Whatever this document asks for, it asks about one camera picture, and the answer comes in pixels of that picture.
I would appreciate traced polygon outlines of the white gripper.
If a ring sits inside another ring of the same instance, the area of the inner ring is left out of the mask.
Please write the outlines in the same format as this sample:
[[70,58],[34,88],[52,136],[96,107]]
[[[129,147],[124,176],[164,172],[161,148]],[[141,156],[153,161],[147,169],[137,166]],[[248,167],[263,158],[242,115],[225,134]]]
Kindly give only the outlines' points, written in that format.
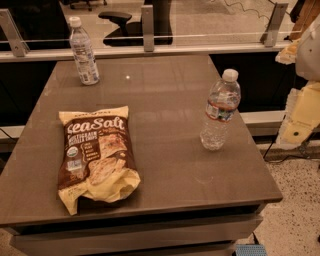
[[297,75],[309,80],[302,89],[291,89],[276,139],[279,146],[300,146],[320,124],[320,83],[315,82],[320,81],[320,14],[275,60],[285,65],[296,61]]

